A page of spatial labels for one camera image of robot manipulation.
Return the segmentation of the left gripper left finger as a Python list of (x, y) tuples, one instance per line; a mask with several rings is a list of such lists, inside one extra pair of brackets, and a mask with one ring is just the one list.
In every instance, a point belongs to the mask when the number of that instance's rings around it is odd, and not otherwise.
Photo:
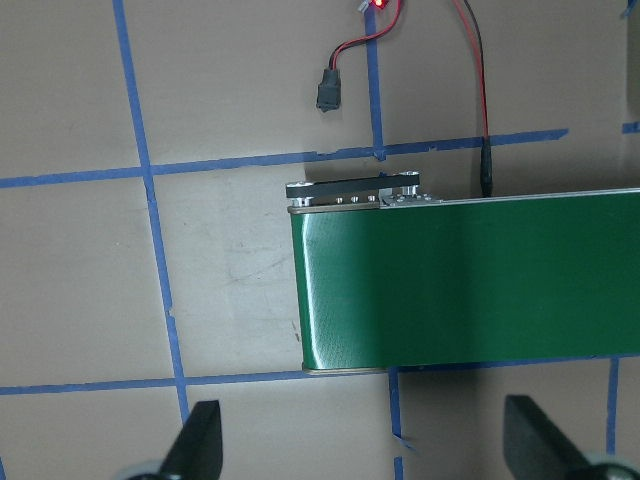
[(222, 472), (222, 422), (218, 400), (197, 402), (161, 464), (161, 479), (216, 480)]

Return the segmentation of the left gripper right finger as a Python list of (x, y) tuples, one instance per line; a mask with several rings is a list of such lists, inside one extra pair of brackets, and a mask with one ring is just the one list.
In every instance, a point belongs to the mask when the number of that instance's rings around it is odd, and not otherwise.
[(599, 479), (600, 471), (526, 395), (504, 402), (503, 455), (514, 479)]

